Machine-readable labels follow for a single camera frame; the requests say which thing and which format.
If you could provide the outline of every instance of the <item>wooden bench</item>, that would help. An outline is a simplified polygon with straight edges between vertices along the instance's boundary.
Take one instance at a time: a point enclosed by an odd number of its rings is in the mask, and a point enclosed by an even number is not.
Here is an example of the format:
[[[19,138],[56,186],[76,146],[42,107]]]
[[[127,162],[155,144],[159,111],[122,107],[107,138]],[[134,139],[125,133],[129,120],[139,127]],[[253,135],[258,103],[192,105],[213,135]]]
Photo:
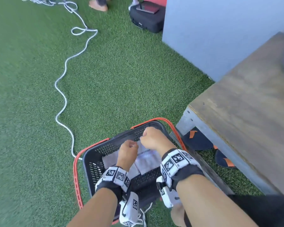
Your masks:
[[[284,34],[188,105],[176,128],[194,126],[264,194],[284,194]]]

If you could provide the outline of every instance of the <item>person's right arm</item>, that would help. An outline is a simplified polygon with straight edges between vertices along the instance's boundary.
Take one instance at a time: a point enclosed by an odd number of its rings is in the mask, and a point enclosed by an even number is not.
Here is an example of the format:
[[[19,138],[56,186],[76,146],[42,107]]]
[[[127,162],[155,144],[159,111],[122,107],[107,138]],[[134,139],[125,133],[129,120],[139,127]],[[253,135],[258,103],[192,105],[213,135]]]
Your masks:
[[[142,145],[163,156],[176,146],[158,129],[148,127]],[[191,175],[178,182],[177,192],[192,226],[256,227],[254,221],[206,177]]]

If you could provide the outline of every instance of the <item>black bag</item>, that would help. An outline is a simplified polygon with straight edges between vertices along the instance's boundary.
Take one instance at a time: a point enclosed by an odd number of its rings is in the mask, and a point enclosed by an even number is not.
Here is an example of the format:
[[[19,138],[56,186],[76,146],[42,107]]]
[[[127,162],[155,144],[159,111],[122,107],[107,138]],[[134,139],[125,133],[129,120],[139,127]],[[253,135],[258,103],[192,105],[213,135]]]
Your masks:
[[[158,7],[159,10],[154,13],[147,13],[140,10],[137,10],[137,6],[140,4],[148,4],[154,7]],[[129,16],[132,22],[141,29],[147,29],[152,33],[158,33],[163,30],[164,17],[165,17],[165,7],[155,4],[150,1],[143,1],[138,5],[134,5],[130,8]]]

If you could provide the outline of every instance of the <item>person's left hand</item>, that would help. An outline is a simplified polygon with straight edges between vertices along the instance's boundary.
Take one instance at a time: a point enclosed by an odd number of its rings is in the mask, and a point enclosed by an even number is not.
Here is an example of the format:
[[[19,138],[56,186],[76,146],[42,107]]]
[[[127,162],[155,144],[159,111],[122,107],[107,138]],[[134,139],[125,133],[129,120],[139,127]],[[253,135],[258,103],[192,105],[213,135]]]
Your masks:
[[[126,140],[119,149],[118,160],[116,166],[129,171],[138,155],[138,144],[132,140]]]

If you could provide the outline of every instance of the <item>blue-gray wall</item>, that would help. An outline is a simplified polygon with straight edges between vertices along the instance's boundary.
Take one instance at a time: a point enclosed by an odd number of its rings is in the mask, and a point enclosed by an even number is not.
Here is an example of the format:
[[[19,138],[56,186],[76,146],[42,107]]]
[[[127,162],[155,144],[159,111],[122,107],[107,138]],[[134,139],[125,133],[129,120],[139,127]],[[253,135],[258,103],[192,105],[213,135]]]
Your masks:
[[[219,81],[279,31],[284,0],[167,0],[163,42]]]

